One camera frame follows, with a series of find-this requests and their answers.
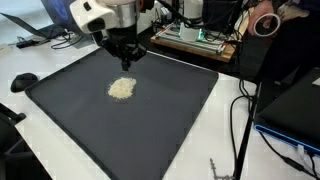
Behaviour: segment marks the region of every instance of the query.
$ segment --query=black mat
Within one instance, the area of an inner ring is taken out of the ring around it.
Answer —
[[[125,101],[109,84],[137,80]],[[147,53],[130,73],[97,50],[26,90],[30,97],[109,175],[161,179],[218,80],[218,74]]]

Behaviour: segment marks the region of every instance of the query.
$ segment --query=wooden board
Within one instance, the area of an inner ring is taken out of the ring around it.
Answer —
[[[241,34],[244,34],[247,30],[249,24],[249,16],[246,15],[240,25],[239,28],[239,32]],[[194,48],[190,48],[190,47],[186,47],[183,45],[179,45],[179,44],[175,44],[175,43],[171,43],[171,42],[167,42],[167,41],[161,41],[159,39],[156,38],[156,36],[153,36],[151,38],[151,42],[154,44],[158,44],[158,45],[162,45],[162,46],[166,46],[166,47],[170,47],[170,48],[174,48],[174,49],[178,49],[181,51],[185,51],[185,52],[189,52],[192,54],[197,54],[203,57],[207,57],[207,58],[211,58],[211,59],[215,59],[218,61],[223,61],[223,62],[230,62],[230,59],[232,58],[233,54],[235,53],[235,48],[232,47],[231,45],[227,45],[225,50],[222,52],[221,55],[217,55],[215,53],[208,53],[205,51],[201,51],[198,49],[194,49]]]

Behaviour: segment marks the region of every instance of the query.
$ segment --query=table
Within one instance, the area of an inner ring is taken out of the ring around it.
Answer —
[[[13,94],[10,85],[16,75],[31,72],[41,79],[96,50],[96,45],[81,49],[73,47],[55,51],[52,41],[38,47],[12,49],[0,57],[0,102],[27,118],[16,125],[49,175],[55,180],[109,179],[107,175],[24,93]],[[232,175],[233,154],[229,132],[229,108],[240,96],[239,80],[220,74],[207,102],[191,128],[178,154],[163,179],[213,180],[209,159],[212,158],[218,175]],[[250,94],[256,85],[245,82]],[[239,150],[248,119],[247,100],[234,106],[234,133]]]
[[[248,24],[249,24],[249,16],[245,12],[243,12],[243,14],[241,16],[244,16],[244,17],[243,17],[243,20],[240,21],[241,24],[239,25],[239,32],[240,32],[240,34],[243,35],[246,32]],[[230,62],[231,58],[233,57],[233,54],[236,51],[236,49],[234,47],[232,47],[232,45],[229,44],[229,45],[226,45],[226,48],[222,52],[222,54],[218,55],[218,54],[215,54],[214,52],[208,53],[206,51],[201,51],[199,49],[183,46],[183,45],[180,45],[180,44],[177,44],[177,43],[172,43],[172,42],[168,42],[168,41],[161,41],[161,40],[157,39],[156,36],[153,36],[151,38],[151,42],[154,43],[154,44],[161,45],[161,46],[174,48],[174,49],[177,49],[177,50],[180,50],[180,51],[185,51],[185,52],[188,52],[188,53],[200,55],[200,56],[203,56],[203,57],[207,57],[207,58],[211,58],[211,59],[214,59],[214,60],[227,62],[227,63]]]

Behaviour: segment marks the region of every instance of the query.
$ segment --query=rice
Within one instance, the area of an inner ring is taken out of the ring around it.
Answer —
[[[127,99],[132,96],[132,91],[137,81],[133,78],[120,78],[109,88],[108,94],[117,99]]]

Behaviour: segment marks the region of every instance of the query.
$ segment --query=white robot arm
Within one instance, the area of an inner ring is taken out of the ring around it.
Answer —
[[[146,54],[137,36],[140,11],[151,9],[154,0],[77,0],[70,5],[79,28],[91,34],[97,45],[122,60],[128,71],[132,61]]]

